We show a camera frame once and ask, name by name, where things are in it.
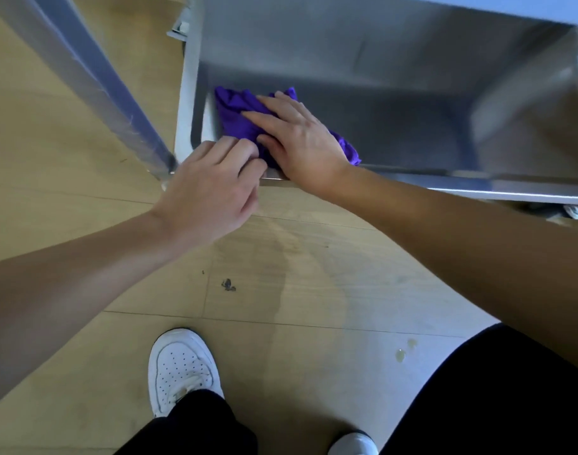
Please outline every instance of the metal leg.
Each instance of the metal leg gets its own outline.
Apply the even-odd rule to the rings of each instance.
[[[90,35],[72,0],[0,0],[0,16],[151,174],[170,178],[177,167],[175,156]]]

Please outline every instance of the stainless steel sink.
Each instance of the stainless steel sink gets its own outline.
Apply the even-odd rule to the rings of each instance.
[[[293,86],[385,176],[578,204],[578,29],[415,0],[205,0],[205,12],[188,35],[180,159],[222,135],[214,87]]]

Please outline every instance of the white sneaker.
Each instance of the white sneaker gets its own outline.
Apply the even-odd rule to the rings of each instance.
[[[364,433],[350,433],[340,437],[327,455],[378,455],[374,441]]]
[[[190,391],[211,390],[224,397],[211,351],[189,329],[172,329],[154,342],[148,363],[148,389],[155,417],[169,415]]]

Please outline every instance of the water droplet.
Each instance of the water droplet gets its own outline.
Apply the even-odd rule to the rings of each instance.
[[[403,359],[405,359],[405,350],[403,349],[398,349],[397,353],[395,354],[395,357],[397,358],[397,362],[403,362]]]

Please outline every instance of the purple cloth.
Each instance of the purple cloth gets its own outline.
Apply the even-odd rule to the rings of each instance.
[[[294,88],[289,88],[285,91],[285,94],[293,100],[298,99],[298,95]],[[262,102],[257,100],[249,90],[233,91],[232,89],[225,89],[218,86],[215,89],[215,99],[217,112],[222,122],[222,126],[224,127],[224,134],[226,136],[237,137],[239,139],[249,139],[250,141],[255,142],[259,149],[259,156],[268,163],[268,166],[278,168],[279,165],[276,163],[274,158],[272,158],[268,150],[262,144],[258,144],[256,140],[257,136],[260,134],[266,134],[266,131],[256,126],[240,114],[240,112],[247,111],[267,114],[274,113],[270,112],[270,110],[266,108]],[[340,147],[342,147],[348,161],[355,166],[358,165],[361,160],[359,159],[359,154],[356,152],[354,147],[336,132],[329,132],[338,141]]]

